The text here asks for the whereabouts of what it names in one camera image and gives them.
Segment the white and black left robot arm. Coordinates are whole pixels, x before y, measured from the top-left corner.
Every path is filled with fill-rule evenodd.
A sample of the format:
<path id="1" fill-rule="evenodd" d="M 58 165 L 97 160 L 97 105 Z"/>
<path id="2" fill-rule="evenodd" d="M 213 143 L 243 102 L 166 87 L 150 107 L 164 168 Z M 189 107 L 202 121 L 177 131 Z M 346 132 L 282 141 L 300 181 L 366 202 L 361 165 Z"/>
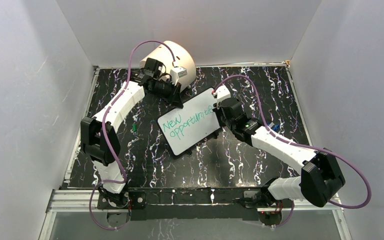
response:
<path id="1" fill-rule="evenodd" d="M 161 70 L 164 67 L 162 61 L 146 58 L 144 66 L 128 73 L 129 80 L 101 111 L 81 120 L 81 151 L 90 157 L 101 178 L 96 188 L 113 207 L 124 208 L 130 201 L 127 173 L 119 159 L 121 146 L 117 132 L 121 123 L 147 94 L 175 108 L 183 108 L 181 92 L 196 79 L 194 67 Z"/>

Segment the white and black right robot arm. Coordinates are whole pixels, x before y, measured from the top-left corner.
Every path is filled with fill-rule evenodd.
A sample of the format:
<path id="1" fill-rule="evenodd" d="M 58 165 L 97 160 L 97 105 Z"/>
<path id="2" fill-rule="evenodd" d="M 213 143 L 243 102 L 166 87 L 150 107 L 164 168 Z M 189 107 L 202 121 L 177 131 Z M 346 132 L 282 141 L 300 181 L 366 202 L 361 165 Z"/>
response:
<path id="1" fill-rule="evenodd" d="M 297 177 L 272 178 L 254 195 L 244 195 L 238 203 L 245 208 L 275 207 L 284 199 L 307 200 L 321 208 L 345 185 L 335 156 L 326 149 L 297 146 L 294 141 L 267 130 L 262 121 L 244 112 L 238 99 L 217 99 L 213 111 L 219 125 L 227 127 L 237 140 L 269 153 L 299 173 Z"/>

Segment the black framed whiteboard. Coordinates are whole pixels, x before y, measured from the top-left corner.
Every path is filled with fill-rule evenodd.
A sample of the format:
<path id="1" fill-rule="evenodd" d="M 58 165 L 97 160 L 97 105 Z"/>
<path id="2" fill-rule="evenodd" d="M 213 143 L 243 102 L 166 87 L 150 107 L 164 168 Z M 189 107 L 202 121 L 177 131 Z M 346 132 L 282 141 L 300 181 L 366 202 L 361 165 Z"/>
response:
<path id="1" fill-rule="evenodd" d="M 157 124 L 174 155 L 179 156 L 192 146 L 220 128 L 213 112 L 217 99 L 209 87 L 183 103 L 183 108 L 174 108 L 161 115 Z"/>

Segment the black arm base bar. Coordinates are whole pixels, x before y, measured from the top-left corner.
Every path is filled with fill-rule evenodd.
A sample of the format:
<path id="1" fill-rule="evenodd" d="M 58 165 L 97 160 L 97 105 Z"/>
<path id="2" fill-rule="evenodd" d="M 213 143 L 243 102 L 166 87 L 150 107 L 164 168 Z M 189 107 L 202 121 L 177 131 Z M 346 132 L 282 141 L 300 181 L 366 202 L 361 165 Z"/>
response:
<path id="1" fill-rule="evenodd" d="M 284 204 L 265 187 L 124 188 L 98 190 L 99 210 L 122 211 L 130 220 L 242 219 L 278 223 Z"/>

